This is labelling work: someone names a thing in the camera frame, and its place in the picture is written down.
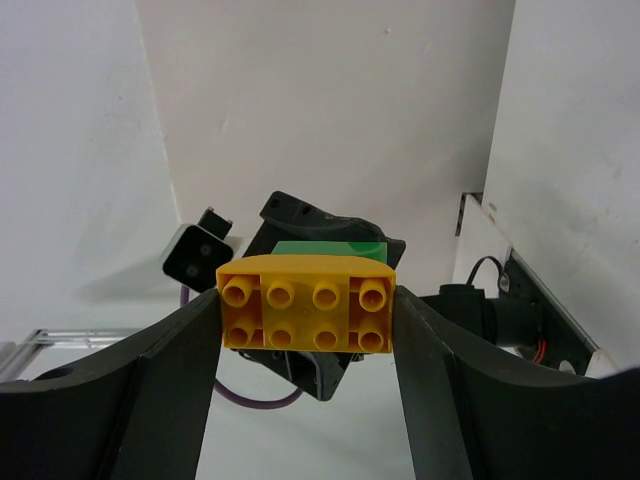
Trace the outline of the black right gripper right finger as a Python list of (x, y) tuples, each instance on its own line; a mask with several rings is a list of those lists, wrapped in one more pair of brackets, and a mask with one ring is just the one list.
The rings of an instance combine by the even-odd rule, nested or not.
[(419, 479), (635, 479), (639, 372), (592, 379), (509, 354), (395, 292), (393, 351)]

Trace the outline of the yellow sloped lego brick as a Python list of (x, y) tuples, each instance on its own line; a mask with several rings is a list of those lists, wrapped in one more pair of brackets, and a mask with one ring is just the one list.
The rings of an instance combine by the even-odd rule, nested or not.
[(265, 254), (216, 271), (232, 349), (386, 354), (396, 273), (357, 256)]

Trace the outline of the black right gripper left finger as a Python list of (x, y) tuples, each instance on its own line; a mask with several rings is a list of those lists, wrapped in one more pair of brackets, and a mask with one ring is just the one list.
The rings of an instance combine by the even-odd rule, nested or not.
[(221, 327), (211, 289), (108, 348), (2, 384), (2, 478), (194, 478)]

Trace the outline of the green lego brick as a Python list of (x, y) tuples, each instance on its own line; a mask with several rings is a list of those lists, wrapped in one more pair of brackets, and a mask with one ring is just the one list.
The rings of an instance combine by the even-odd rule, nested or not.
[(272, 255), (330, 255), (362, 257), (386, 264), (386, 242), (279, 241)]

